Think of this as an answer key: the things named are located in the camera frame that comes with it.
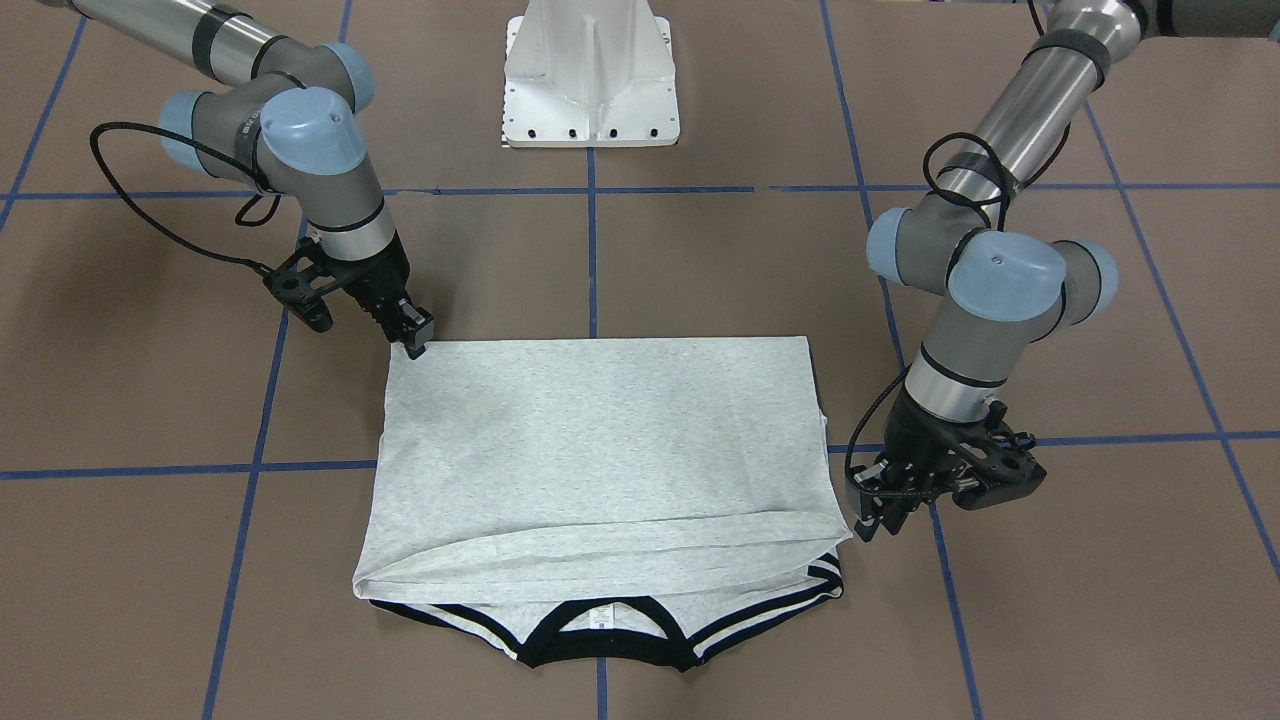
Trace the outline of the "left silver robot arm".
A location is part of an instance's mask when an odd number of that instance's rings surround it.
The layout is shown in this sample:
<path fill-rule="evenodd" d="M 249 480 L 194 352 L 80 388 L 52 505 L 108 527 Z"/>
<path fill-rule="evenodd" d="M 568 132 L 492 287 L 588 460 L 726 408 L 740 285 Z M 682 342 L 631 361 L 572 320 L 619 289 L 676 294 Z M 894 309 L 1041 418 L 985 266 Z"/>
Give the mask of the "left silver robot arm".
<path fill-rule="evenodd" d="M 1083 240 L 1010 231 L 1009 210 L 1057 158 L 1075 114 L 1115 67 L 1152 38 L 1277 40 L 1275 1 L 1057 1 L 973 132 L 946 135 L 922 160 L 927 193 L 881 214 L 867 261 L 882 279 L 940 299 L 914 360 L 884 389 L 892 407 L 874 462 L 845 462 L 861 541 L 897 534 L 948 496 L 978 510 L 1044 480 L 1030 433 L 1000 395 L 1020 356 L 1100 315 L 1117 292 L 1114 258 Z"/>

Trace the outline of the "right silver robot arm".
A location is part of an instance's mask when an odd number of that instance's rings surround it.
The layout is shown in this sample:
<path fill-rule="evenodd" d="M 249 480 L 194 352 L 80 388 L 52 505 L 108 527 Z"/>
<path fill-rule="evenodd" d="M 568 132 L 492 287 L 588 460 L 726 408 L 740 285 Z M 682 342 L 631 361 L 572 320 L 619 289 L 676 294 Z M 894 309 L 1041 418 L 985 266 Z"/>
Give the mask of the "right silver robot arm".
<path fill-rule="evenodd" d="M 237 181 L 255 200 L 293 197 L 306 233 L 279 266 L 232 263 L 257 274 L 268 292 L 317 333 L 332 328 L 325 297 L 351 296 L 388 342 L 420 357 L 433 315 L 407 291 L 410 261 L 387 206 L 357 115 L 375 83 L 347 44 L 305 45 L 210 1 L 69 1 L 77 14 L 111 27 L 225 86 L 223 94 L 170 97 L 156 135 L 177 164 Z"/>

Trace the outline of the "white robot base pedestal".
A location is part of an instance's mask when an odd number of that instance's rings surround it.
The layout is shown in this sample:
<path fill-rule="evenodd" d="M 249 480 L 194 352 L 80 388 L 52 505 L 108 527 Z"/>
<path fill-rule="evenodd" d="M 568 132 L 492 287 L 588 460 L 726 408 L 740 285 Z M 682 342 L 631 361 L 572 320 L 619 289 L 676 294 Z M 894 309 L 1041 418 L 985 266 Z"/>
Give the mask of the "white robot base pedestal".
<path fill-rule="evenodd" d="M 671 24 L 648 1 L 531 1 L 507 22 L 504 77 L 506 147 L 680 140 Z"/>

